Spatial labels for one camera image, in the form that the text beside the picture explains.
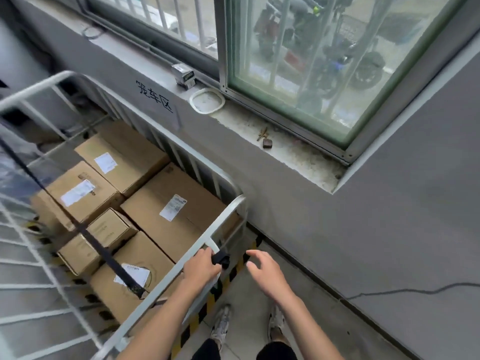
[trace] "glass pane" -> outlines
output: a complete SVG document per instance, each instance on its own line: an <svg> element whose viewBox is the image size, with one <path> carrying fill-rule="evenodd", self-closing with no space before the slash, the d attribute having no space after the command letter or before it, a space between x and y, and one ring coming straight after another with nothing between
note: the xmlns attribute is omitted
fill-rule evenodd
<svg viewBox="0 0 480 360"><path fill-rule="evenodd" d="M213 0L100 1L218 59Z"/></svg>
<svg viewBox="0 0 480 360"><path fill-rule="evenodd" d="M345 149L461 1L227 0L228 86Z"/></svg>

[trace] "person's right arm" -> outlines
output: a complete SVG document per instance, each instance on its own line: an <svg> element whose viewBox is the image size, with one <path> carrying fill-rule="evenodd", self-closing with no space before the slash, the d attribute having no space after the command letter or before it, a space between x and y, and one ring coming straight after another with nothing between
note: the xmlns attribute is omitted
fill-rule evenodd
<svg viewBox="0 0 480 360"><path fill-rule="evenodd" d="M269 253L248 250L248 255L260 261L260 268L247 262L251 276L260 289L281 308L285 319L306 360L344 360L325 332L315 322L303 301L293 293L280 266Z"/></svg>

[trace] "leg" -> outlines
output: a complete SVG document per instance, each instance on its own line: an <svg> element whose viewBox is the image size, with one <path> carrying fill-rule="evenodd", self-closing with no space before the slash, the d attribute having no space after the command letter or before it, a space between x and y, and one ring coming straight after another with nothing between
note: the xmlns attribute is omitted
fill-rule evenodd
<svg viewBox="0 0 480 360"><path fill-rule="evenodd" d="M230 316L231 307L227 304L218 311L210 338L205 340L191 360L220 360L220 351L227 337Z"/></svg>
<svg viewBox="0 0 480 360"><path fill-rule="evenodd" d="M270 342L258 353L257 360L297 360L295 352L290 347L290 342L282 332L284 326L285 317L278 306L274 305L270 311L267 329Z"/></svg>

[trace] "black pants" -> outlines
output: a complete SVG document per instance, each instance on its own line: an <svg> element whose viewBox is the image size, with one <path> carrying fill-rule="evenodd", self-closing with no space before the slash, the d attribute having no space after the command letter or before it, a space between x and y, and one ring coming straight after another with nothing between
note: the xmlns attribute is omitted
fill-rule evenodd
<svg viewBox="0 0 480 360"><path fill-rule="evenodd" d="M257 355L257 360L297 360L292 348L283 342L270 342L266 344ZM200 348L193 354L191 360L220 360L217 343L211 338L205 340Z"/></svg>

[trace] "white sneaker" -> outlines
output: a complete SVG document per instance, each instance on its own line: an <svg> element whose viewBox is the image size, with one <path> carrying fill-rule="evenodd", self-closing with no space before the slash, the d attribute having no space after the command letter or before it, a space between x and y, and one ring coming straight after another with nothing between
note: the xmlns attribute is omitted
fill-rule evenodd
<svg viewBox="0 0 480 360"><path fill-rule="evenodd" d="M229 330L229 323L231 317L231 305L225 304L217 313L215 318L215 324L213 325L210 338L216 340L220 344L219 350L222 350L227 332Z"/></svg>
<svg viewBox="0 0 480 360"><path fill-rule="evenodd" d="M283 333L283 328L285 327L285 316L283 315L280 308L273 304L270 309L270 318L268 320L268 329L267 329L267 338L268 341L272 342L272 328L278 328L281 333Z"/></svg>

